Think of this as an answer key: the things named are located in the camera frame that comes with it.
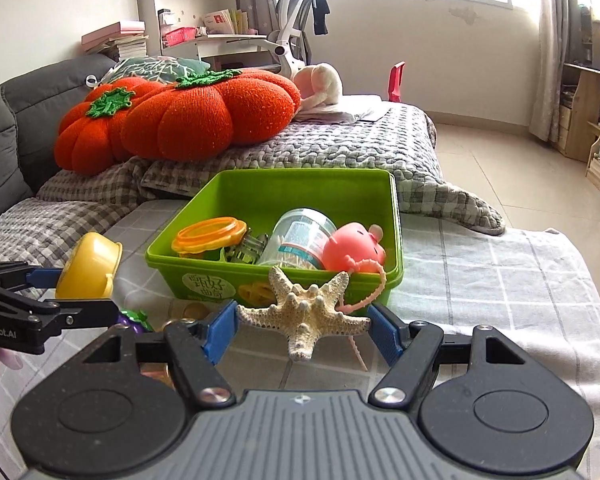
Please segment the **green plastic bin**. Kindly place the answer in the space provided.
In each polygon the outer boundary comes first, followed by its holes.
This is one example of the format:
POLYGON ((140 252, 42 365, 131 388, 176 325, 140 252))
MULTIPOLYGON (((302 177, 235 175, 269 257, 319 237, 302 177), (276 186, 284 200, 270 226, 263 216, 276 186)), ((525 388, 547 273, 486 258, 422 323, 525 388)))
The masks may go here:
POLYGON ((320 251, 332 231, 351 222, 384 231, 380 246, 386 260, 389 298, 403 280, 398 193, 393 176, 379 169, 227 170, 213 177, 160 232, 145 252, 178 299, 216 302, 235 299, 248 307, 273 300, 268 270, 281 266, 302 286, 326 283, 320 251), (185 258, 172 244, 178 232, 194 224, 232 217, 245 222, 250 235, 264 235, 270 249, 254 263, 230 261, 224 250, 185 258))

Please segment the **pink pig toy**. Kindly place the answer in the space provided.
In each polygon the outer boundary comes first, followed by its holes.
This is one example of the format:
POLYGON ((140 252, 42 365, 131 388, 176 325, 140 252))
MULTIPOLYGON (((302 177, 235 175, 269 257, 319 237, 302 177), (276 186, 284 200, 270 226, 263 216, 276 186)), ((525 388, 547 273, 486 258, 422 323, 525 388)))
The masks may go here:
POLYGON ((378 224, 366 229, 361 223, 350 222, 332 232, 326 240, 321 255, 322 267, 330 272, 377 273, 379 285, 366 298, 355 304, 344 304, 340 299, 340 309, 352 313, 371 304, 385 289, 387 275, 384 269, 386 251, 380 241, 384 231, 378 224))

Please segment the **wooden desk shelf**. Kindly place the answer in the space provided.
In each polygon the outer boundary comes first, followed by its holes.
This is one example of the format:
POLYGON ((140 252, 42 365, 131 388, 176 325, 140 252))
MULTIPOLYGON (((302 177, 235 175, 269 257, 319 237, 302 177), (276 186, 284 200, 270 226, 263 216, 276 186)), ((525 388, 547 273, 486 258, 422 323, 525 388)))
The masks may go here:
POLYGON ((562 64, 557 151, 585 164, 585 177, 600 191, 600 21, 580 6, 576 36, 562 64))

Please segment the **purple toy grapes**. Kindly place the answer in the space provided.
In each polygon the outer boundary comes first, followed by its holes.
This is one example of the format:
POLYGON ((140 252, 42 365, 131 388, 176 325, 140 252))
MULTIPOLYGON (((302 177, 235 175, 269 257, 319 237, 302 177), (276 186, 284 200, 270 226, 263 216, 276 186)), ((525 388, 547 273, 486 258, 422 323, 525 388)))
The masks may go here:
POLYGON ((148 321, 148 315, 142 310, 121 310, 118 315, 118 323, 129 327, 137 334, 154 331, 148 321))

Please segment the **grey checked bed sheet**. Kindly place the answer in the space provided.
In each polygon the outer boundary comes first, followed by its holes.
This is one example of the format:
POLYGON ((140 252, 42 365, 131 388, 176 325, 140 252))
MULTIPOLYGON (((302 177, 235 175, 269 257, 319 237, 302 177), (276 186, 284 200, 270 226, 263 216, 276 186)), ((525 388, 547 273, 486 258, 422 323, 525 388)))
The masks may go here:
MULTIPOLYGON (((155 232, 183 207, 180 200, 144 203, 106 233, 124 248, 114 300, 151 314, 155 328, 196 308, 175 299, 144 258, 155 232)), ((553 229, 487 236, 410 214, 401 226, 404 275, 388 308, 404 323, 428 321, 451 334, 492 325, 568 382, 595 419, 579 472, 600 479, 600 295, 577 248, 553 229)), ((17 479, 24 469, 9 431, 15 403, 101 333, 68 330, 47 341, 42 356, 22 356, 21 370, 0 365, 0 479, 17 479)), ((291 363, 281 334, 241 327, 218 370, 238 396, 245 389, 345 388, 367 396, 388 366, 369 336, 355 339, 367 370, 342 337, 321 339, 309 363, 291 363)))

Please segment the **teal leaf pattern pillow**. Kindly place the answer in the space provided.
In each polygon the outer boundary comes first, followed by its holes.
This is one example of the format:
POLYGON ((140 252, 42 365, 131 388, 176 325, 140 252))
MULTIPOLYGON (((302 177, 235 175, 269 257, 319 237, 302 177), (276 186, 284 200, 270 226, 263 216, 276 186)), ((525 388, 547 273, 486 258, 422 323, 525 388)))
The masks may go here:
POLYGON ((175 82, 178 78, 198 76, 210 70, 211 65, 193 58, 172 58, 172 56, 142 56, 127 58, 108 70, 100 84, 112 84, 125 77, 140 77, 163 84, 175 82))

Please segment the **clear cotton swab jar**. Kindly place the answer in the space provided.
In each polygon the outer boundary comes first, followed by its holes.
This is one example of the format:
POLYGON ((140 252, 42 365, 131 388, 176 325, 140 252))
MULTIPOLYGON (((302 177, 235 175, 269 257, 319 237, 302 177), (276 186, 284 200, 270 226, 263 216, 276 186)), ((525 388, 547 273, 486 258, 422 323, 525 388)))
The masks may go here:
POLYGON ((259 266, 280 266, 304 270, 323 270, 323 246, 334 222, 310 208, 297 208, 283 214, 257 261, 259 266))

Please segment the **stack of books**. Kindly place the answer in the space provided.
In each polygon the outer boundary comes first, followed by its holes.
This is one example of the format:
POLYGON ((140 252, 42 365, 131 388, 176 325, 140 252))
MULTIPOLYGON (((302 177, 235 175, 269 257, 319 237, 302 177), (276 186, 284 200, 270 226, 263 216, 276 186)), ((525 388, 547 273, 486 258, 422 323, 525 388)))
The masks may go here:
POLYGON ((142 58, 147 54, 145 23, 142 21, 120 21, 107 25, 81 38, 85 53, 102 53, 115 61, 142 58))

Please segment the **beige starfish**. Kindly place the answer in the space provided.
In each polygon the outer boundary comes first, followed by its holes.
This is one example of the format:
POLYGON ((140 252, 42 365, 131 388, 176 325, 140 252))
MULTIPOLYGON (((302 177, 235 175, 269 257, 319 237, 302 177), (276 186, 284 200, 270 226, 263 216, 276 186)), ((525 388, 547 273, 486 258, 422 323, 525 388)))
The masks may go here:
POLYGON ((268 274, 275 302, 266 308, 238 304, 238 320, 247 325, 283 334, 289 359, 308 362, 323 337, 353 337, 370 329, 369 318, 338 310, 349 285, 349 274, 339 272, 324 285, 303 288, 294 284, 279 266, 268 274))

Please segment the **yellow toy pot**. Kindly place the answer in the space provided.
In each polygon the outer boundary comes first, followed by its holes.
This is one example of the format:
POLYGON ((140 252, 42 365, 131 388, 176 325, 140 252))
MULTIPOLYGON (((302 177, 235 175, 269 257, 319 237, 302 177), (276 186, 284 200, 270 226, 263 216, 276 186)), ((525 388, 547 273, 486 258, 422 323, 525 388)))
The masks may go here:
POLYGON ((61 271, 56 299, 109 299, 122 259, 121 243, 96 232, 86 233, 61 271))

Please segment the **orange toy lid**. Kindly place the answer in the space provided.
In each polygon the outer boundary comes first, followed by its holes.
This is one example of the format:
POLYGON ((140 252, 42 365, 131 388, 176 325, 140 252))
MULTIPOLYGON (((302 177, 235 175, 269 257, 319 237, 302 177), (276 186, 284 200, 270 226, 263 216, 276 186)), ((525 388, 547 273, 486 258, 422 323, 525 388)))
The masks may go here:
POLYGON ((215 217, 178 231, 171 249, 180 257, 198 258, 206 252, 237 245, 247 233, 247 223, 235 217, 215 217))

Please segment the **red small chair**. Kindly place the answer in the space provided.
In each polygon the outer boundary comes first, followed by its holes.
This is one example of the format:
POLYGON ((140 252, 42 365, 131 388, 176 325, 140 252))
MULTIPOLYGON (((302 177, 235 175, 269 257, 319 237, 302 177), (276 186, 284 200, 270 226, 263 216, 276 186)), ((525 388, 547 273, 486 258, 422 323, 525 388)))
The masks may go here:
POLYGON ((401 102, 401 87, 405 62, 396 63, 391 67, 388 79, 388 101, 391 103, 401 102))

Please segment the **pink storage basket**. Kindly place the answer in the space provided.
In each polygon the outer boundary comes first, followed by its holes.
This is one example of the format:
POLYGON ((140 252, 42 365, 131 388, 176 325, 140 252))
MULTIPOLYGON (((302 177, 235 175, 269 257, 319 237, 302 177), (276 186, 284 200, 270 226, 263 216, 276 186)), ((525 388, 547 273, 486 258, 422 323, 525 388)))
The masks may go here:
POLYGON ((177 46, 178 44, 184 44, 184 42, 192 41, 196 38, 197 29, 193 27, 178 27, 176 29, 166 32, 162 36, 162 43, 166 48, 177 46))

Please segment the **grey knitted blanket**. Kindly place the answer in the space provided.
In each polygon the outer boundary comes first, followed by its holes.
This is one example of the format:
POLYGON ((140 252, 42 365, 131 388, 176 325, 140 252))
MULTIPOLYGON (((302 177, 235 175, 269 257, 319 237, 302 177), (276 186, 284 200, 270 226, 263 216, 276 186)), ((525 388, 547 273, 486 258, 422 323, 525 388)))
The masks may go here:
POLYGON ((434 152, 437 130, 413 105, 391 104, 377 122, 293 122, 249 148, 230 148, 208 162, 151 162, 133 157, 95 177, 61 170, 37 193, 0 213, 0 261, 61 266, 87 232, 103 233, 146 200, 195 196, 213 176, 233 169, 365 168, 393 174, 398 205, 490 235, 505 230, 482 198, 444 180, 434 152))

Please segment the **dark grey sofa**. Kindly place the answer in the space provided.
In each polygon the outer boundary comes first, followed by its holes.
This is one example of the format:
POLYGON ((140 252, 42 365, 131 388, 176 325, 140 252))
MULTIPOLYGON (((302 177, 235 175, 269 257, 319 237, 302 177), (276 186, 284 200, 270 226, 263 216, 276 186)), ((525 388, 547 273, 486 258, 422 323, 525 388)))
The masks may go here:
POLYGON ((0 84, 0 214, 35 196, 58 173, 54 145, 61 118, 114 61, 92 54, 47 65, 0 84))

